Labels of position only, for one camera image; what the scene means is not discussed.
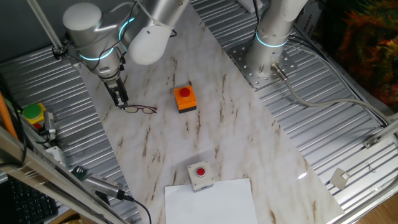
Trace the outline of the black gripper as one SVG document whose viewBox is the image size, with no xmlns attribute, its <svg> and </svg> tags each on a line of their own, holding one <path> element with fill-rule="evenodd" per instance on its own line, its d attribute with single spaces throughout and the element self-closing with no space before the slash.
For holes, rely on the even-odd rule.
<svg viewBox="0 0 398 224">
<path fill-rule="evenodd" d="M 121 77 L 112 79 L 105 79 L 103 83 L 110 94 L 113 94 L 112 99 L 115 106 L 125 110 L 128 106 L 128 95 Z"/>
</svg>

